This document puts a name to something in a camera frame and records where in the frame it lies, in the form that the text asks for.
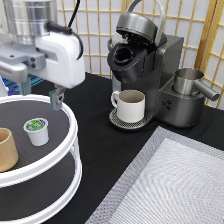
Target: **black cable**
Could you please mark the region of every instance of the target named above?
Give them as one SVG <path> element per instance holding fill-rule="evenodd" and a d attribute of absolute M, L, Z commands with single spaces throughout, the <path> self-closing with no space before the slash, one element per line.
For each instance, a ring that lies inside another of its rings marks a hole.
<path fill-rule="evenodd" d="M 82 55 L 83 55 L 83 43 L 82 43 L 82 40 L 79 37 L 79 35 L 77 35 L 72 30 L 72 28 L 67 27 L 67 26 L 60 26 L 60 25 L 58 25 L 57 23 L 54 23 L 54 22 L 48 22 L 48 23 L 46 23 L 45 24 L 45 28 L 48 31 L 54 31 L 54 32 L 58 32 L 58 33 L 59 32 L 62 32 L 62 33 L 67 34 L 67 35 L 73 34 L 78 39 L 79 45 L 80 45 L 80 53 L 79 53 L 79 56 L 78 56 L 77 60 L 82 57 Z"/>
<path fill-rule="evenodd" d="M 70 19 L 70 22 L 68 24 L 68 27 L 71 27 L 72 26 L 72 23 L 73 23 L 73 21 L 75 19 L 75 16 L 77 14 L 78 9 L 79 9 L 79 4 L 80 4 L 80 0 L 77 0 L 77 3 L 76 3 L 76 6 L 75 6 L 75 9 L 74 9 L 74 12 L 72 14 L 72 18 Z"/>
<path fill-rule="evenodd" d="M 79 56 L 78 56 L 78 58 L 77 58 L 77 60 L 79 59 L 79 58 L 81 58 L 82 57 L 82 55 L 83 55 L 83 43 L 82 43 L 82 40 L 81 40 L 81 38 L 79 37 L 79 35 L 77 35 L 75 32 L 73 32 L 72 31 L 72 34 L 74 35 L 74 36 L 76 36 L 77 37 L 77 39 L 79 40 L 79 45 L 80 45 L 80 53 L 79 53 Z"/>

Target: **mug handle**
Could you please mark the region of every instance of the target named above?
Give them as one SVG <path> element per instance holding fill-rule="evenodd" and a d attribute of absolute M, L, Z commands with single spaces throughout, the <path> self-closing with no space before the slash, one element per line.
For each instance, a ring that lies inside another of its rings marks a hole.
<path fill-rule="evenodd" d="M 120 93 L 120 92 L 115 91 L 115 92 L 113 92 L 112 95 L 111 95 L 111 102 L 112 102 L 112 104 L 113 104 L 113 106 L 114 106 L 115 108 L 117 108 L 117 103 L 115 102 L 115 100 L 118 100 L 118 98 L 119 98 L 119 93 Z"/>

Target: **stainless steel pitcher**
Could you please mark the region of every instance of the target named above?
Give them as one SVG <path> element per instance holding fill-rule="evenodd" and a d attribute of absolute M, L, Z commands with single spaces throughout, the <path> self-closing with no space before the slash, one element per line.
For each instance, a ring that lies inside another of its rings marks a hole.
<path fill-rule="evenodd" d="M 173 89 L 175 92 L 185 96 L 194 95 L 194 90 L 196 89 L 211 101 L 216 101 L 219 98 L 219 93 L 206 86 L 203 83 L 203 77 L 203 72 L 198 69 L 178 69 L 175 72 Z"/>

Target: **drip tray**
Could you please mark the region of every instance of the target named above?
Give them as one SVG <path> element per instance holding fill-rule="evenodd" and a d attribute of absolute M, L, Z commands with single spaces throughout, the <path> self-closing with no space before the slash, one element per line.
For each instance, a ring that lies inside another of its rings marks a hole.
<path fill-rule="evenodd" d="M 110 119 L 110 122 L 116 126 L 117 128 L 119 129 L 122 129 L 122 130 L 125 130 L 125 131 L 136 131 L 138 129 L 141 129 L 143 128 L 146 124 L 149 123 L 149 121 L 152 120 L 152 116 L 149 115 L 149 114 L 145 114 L 145 117 L 136 122 L 136 123 L 126 123 L 124 121 L 121 121 L 118 117 L 117 117 L 117 109 L 114 108 L 111 112 L 110 112 L 110 115 L 109 115 L 109 119 Z"/>

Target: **shoji screen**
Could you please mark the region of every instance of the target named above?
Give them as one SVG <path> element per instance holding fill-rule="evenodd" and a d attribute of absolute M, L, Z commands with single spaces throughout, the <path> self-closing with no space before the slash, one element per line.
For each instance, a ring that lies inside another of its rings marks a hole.
<path fill-rule="evenodd" d="M 194 67 L 210 0 L 160 0 L 166 9 L 164 32 L 184 37 L 180 67 Z M 118 18 L 125 12 L 129 0 L 81 0 L 73 28 L 85 47 L 86 71 L 110 76 L 107 65 L 107 40 L 114 34 Z M 60 24 L 68 24 L 74 0 L 58 0 Z M 159 22 L 159 10 L 154 0 L 143 0 L 135 12 Z"/>
<path fill-rule="evenodd" d="M 219 0 L 216 6 L 201 70 L 206 84 L 221 94 L 218 101 L 207 104 L 224 110 L 224 0 Z"/>

